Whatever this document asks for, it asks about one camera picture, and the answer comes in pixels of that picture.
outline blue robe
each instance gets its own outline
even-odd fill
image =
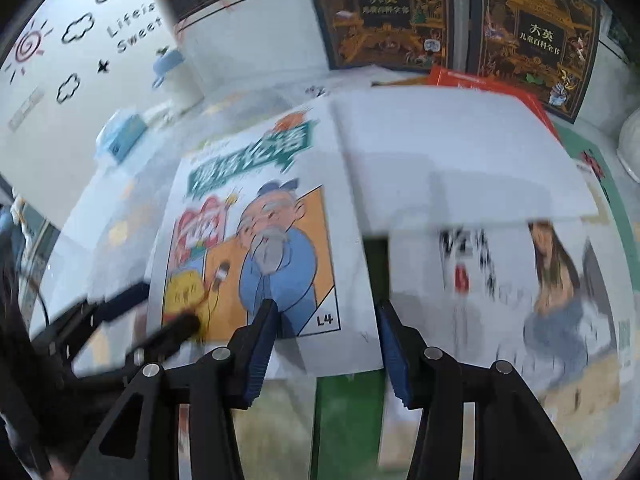
[[[278,305],[282,337],[297,336],[316,311],[313,282],[317,268],[311,240],[295,227],[287,231],[282,262],[273,274],[263,275],[258,264],[247,254],[238,292],[242,306],[249,314],[249,323],[254,320],[262,301],[270,299]]]

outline silver bolt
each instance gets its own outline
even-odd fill
[[[427,348],[424,349],[424,356],[427,359],[437,361],[442,357],[442,350],[440,350],[437,346],[427,346]]]
[[[160,367],[156,363],[151,363],[142,368],[142,374],[145,377],[153,377],[154,375],[157,375],[159,371]]]
[[[510,374],[513,371],[513,366],[508,361],[496,361],[495,369],[498,370],[501,374]]]
[[[133,352],[133,364],[142,366],[145,363],[145,351],[142,348],[136,348]]]
[[[224,361],[231,355],[231,350],[226,346],[219,346],[213,352],[211,352],[211,357],[213,357],[216,361]]]

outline barcode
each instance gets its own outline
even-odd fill
[[[628,319],[618,323],[620,333],[620,350],[625,350],[631,346],[631,323]]]

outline blue lid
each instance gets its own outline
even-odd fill
[[[154,63],[154,72],[158,76],[166,75],[169,70],[174,69],[181,63],[184,63],[184,56],[179,50],[170,50],[164,56],[161,56]]]

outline sun drawing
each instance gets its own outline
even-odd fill
[[[15,74],[18,72],[18,69],[22,75],[26,73],[24,70],[24,64],[30,60],[31,57],[36,54],[38,56],[42,56],[44,54],[44,50],[40,48],[42,40],[53,32],[53,28],[50,28],[47,32],[43,32],[47,25],[47,20],[44,20],[44,23],[39,29],[33,30],[33,25],[35,25],[35,23],[36,20],[33,20],[29,29],[25,31],[18,41],[15,42],[15,47],[12,49],[12,51],[15,50],[15,52],[13,52],[14,61],[4,67],[4,72],[9,72],[12,68],[14,69],[11,74],[9,84],[14,82]]]

